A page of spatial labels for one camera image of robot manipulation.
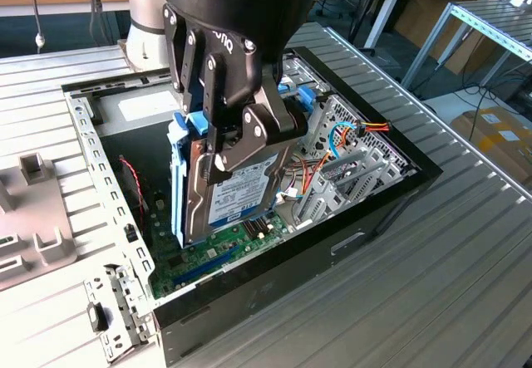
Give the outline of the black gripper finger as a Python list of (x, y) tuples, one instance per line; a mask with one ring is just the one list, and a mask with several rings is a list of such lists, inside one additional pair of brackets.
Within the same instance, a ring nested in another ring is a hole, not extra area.
[(200, 84), (206, 28), (181, 16), (173, 6), (163, 6), (165, 41), (174, 92), (182, 97), (180, 110), (189, 114), (203, 108)]
[(220, 54), (206, 59), (203, 113), (208, 121), (202, 179), (207, 185), (229, 179), (233, 172), (265, 155), (277, 154), (306, 134), (304, 114), (278, 92), (283, 58), (265, 64), (260, 87), (234, 105), (224, 102), (227, 65)]

